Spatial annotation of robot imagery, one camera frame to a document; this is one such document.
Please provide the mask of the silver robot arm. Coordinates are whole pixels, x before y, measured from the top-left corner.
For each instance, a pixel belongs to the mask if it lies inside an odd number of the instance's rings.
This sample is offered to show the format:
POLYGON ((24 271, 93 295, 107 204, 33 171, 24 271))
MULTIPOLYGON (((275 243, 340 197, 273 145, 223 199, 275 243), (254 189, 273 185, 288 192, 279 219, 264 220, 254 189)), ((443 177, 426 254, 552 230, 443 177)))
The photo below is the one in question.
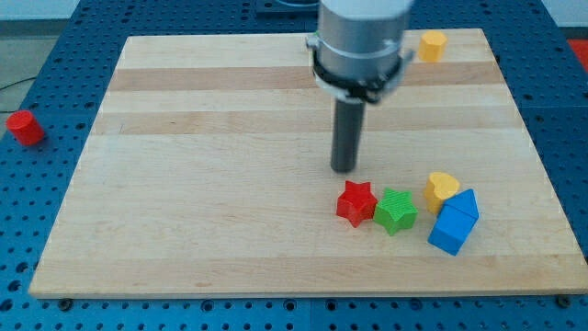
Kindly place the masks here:
POLYGON ((321 0, 307 37, 317 85, 347 104, 377 104, 402 81, 414 52, 403 51, 413 0, 321 0))

